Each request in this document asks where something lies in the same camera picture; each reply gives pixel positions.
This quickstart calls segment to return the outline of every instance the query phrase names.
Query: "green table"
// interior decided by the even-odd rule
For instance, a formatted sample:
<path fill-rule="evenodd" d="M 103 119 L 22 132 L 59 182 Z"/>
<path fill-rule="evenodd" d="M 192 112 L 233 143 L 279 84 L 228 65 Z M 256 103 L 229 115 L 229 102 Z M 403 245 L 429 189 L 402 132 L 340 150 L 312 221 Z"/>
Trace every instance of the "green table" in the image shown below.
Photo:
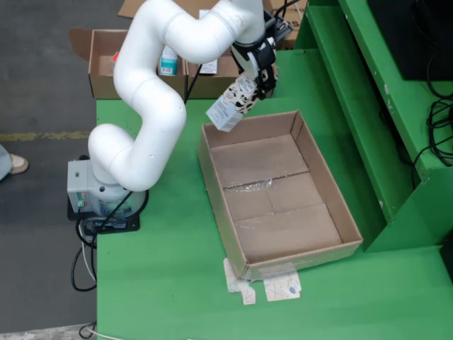
<path fill-rule="evenodd" d="M 365 239 L 384 216 L 318 50 L 278 52 L 280 83 L 251 115 L 299 109 Z M 98 327 L 124 339 L 451 339 L 453 286 L 436 247 L 364 254 L 299 272 L 300 299 L 255 305 L 230 294 L 226 257 L 196 145 L 213 101 L 189 101 L 188 121 L 140 231 L 98 240 Z M 98 123 L 135 135 L 122 101 L 98 101 Z"/>

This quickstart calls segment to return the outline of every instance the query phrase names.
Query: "shoe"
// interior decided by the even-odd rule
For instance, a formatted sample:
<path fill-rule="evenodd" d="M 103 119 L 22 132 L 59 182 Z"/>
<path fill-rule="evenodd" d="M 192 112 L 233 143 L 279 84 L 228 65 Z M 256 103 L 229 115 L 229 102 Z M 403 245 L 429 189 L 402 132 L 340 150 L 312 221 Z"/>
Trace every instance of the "shoe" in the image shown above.
<path fill-rule="evenodd" d="M 10 174 L 21 174 L 28 169 L 28 162 L 25 158 L 18 156 L 16 154 L 9 154 L 11 156 L 11 162 L 13 163 L 13 168 L 9 172 Z"/>

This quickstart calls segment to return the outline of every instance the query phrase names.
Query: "open cardboard box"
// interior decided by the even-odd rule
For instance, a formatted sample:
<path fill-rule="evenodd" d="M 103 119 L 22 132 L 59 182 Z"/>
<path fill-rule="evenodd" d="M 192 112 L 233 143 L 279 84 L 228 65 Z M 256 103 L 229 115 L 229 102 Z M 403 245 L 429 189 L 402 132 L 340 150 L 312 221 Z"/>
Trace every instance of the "open cardboard box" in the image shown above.
<path fill-rule="evenodd" d="M 69 39 L 72 49 L 81 58 L 88 61 L 88 77 L 93 97 L 97 99 L 119 98 L 113 84 L 112 57 L 121 49 L 127 30 L 89 30 L 72 28 Z M 175 76 L 160 76 L 179 95 L 185 96 L 185 64 L 178 59 Z"/>
<path fill-rule="evenodd" d="M 192 84 L 199 65 L 185 63 L 185 73 L 188 75 L 188 87 Z M 200 74 L 190 92 L 190 99 L 217 99 L 239 77 L 238 67 L 231 49 L 228 49 L 217 59 L 217 74 Z"/>
<path fill-rule="evenodd" d="M 363 239 L 299 111 L 202 126 L 198 156 L 237 278 L 335 261 Z"/>

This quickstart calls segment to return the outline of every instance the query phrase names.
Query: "concrete floor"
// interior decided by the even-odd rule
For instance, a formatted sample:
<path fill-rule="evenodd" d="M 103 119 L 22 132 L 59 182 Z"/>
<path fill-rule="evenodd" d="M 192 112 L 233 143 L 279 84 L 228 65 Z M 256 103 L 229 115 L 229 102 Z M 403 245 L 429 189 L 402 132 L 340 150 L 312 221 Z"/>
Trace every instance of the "concrete floor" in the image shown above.
<path fill-rule="evenodd" d="M 0 142 L 94 127 L 88 65 L 72 52 L 67 32 L 127 28 L 130 20 L 116 15 L 121 3 L 0 1 Z M 75 292 L 69 280 L 80 244 L 66 219 L 67 162 L 86 153 L 87 140 L 28 136 L 1 142 L 30 168 L 0 182 L 0 334 L 96 318 L 96 292 Z M 77 278 L 91 284 L 82 266 Z"/>

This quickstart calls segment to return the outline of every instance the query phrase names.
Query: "black cable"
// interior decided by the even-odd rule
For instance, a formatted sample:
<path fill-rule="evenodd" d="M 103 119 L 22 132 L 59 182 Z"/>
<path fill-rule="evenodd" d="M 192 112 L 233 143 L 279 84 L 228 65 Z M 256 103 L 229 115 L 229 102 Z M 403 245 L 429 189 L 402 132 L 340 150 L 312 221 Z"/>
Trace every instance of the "black cable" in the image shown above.
<path fill-rule="evenodd" d="M 93 327 L 92 330 L 94 330 L 94 329 L 96 328 L 96 324 L 97 324 L 97 321 L 82 326 L 82 327 L 79 329 L 79 336 L 80 336 L 82 339 L 90 339 L 90 338 L 93 336 L 93 333 L 90 332 L 90 335 L 84 336 L 84 335 L 82 334 L 82 331 L 83 331 L 85 328 L 87 328 L 87 327 Z"/>
<path fill-rule="evenodd" d="M 85 244 L 88 247 L 91 247 L 91 243 L 86 241 L 84 239 L 84 237 L 80 234 L 80 229 L 79 229 L 80 222 L 81 222 L 81 217 L 80 217 L 80 211 L 79 211 L 79 214 L 77 215 L 77 220 L 76 220 L 76 234 L 77 234 L 77 237 L 82 241 L 83 244 Z"/>
<path fill-rule="evenodd" d="M 104 220 L 104 222 L 102 222 L 102 225 L 98 228 L 98 229 L 95 229 L 94 230 L 94 235 L 93 235 L 93 239 L 91 240 L 91 270 L 93 271 L 93 276 L 94 276 L 94 279 L 96 280 L 96 282 L 98 281 L 98 277 L 96 276 L 96 269 L 94 267 L 94 248 L 95 248 L 95 242 L 96 242 L 96 239 L 98 238 L 98 233 L 99 232 L 102 232 L 105 225 L 107 224 L 107 222 L 109 221 L 110 218 L 112 218 L 112 216 L 117 212 L 118 209 L 121 208 L 121 205 L 123 205 L 126 200 L 132 195 L 132 191 L 130 191 L 123 199 L 122 201 L 120 202 L 120 204 L 118 204 L 116 206 L 115 209 L 112 210 L 112 212 L 110 214 L 108 214 L 107 218 Z"/>
<path fill-rule="evenodd" d="M 285 3 L 283 4 L 283 6 L 284 6 L 284 9 L 283 9 L 283 13 L 282 13 L 282 18 L 285 18 L 286 10 L 288 7 L 288 0 L 285 0 Z"/>
<path fill-rule="evenodd" d="M 426 67 L 426 82 L 428 83 L 428 87 L 430 88 L 432 94 L 434 94 L 436 97 L 439 97 L 441 99 L 452 99 L 453 98 L 453 93 L 451 94 L 441 94 L 436 91 L 434 86 L 431 83 L 431 78 L 430 78 L 430 70 L 431 70 L 431 64 L 434 58 L 437 56 L 439 53 L 439 50 L 436 50 L 432 57 L 430 58 L 430 61 L 428 62 L 428 66 Z"/>
<path fill-rule="evenodd" d="M 285 4 L 277 10 L 277 12 L 274 15 L 274 18 L 277 18 L 281 11 L 283 11 L 287 7 L 290 7 L 291 5 L 294 5 L 297 2 L 299 2 L 299 0 L 292 0 L 290 2 L 285 2 Z"/>
<path fill-rule="evenodd" d="M 77 287 L 76 285 L 76 281 L 74 279 L 74 272 L 76 270 L 76 265 L 77 265 L 77 261 L 79 260 L 79 257 L 80 257 L 80 254 L 82 252 L 82 246 L 80 247 L 79 251 L 76 253 L 76 256 L 74 257 L 74 260 L 72 261 L 72 267 L 71 267 L 71 284 L 72 284 L 72 288 L 77 290 L 78 292 L 89 292 L 90 290 L 93 290 L 96 288 L 96 284 L 91 286 L 90 288 L 79 288 Z"/>
<path fill-rule="evenodd" d="M 432 92 L 432 94 L 438 99 L 434 102 L 432 102 L 431 107 L 430 107 L 430 112 L 428 114 L 428 119 L 426 120 L 426 125 L 428 126 L 428 146 L 424 147 L 423 149 L 420 150 L 420 152 L 417 154 L 417 157 L 413 161 L 413 165 L 415 167 L 415 164 L 419 160 L 420 156 L 422 153 L 426 150 L 430 150 L 445 166 L 452 166 L 453 163 L 453 152 L 447 152 L 444 150 L 441 150 L 439 148 L 439 145 L 442 143 L 445 143 L 446 141 L 450 140 L 453 138 L 452 136 L 449 136 L 447 138 L 444 138 L 443 140 L 436 142 L 435 140 L 435 130 L 440 129 L 440 128 L 445 128 L 448 125 L 453 126 L 453 93 L 451 94 L 442 94 L 438 92 L 434 86 L 432 85 L 431 82 L 431 77 L 430 77 L 430 70 L 431 70 L 431 65 L 432 61 L 436 58 L 436 56 L 440 52 L 440 46 L 439 44 L 430 37 L 429 34 L 424 32 L 420 26 L 417 24 L 416 19 L 415 19 L 415 2 L 413 3 L 411 7 L 411 20 L 416 27 L 417 31 L 420 33 L 420 35 L 432 45 L 434 48 L 434 52 L 431 56 L 431 58 L 428 61 L 428 65 L 426 67 L 426 82 L 428 85 L 428 88 Z"/>
<path fill-rule="evenodd" d="M 185 98 L 184 98 L 184 105 L 187 104 L 187 101 L 189 100 L 190 92 L 192 92 L 193 86 L 195 85 L 195 82 L 197 81 L 198 76 L 200 75 L 200 71 L 202 68 L 203 64 L 201 64 L 198 67 L 197 73 L 195 73 L 195 76 L 193 77 L 192 83 L 190 83 L 190 87 L 185 93 Z"/>

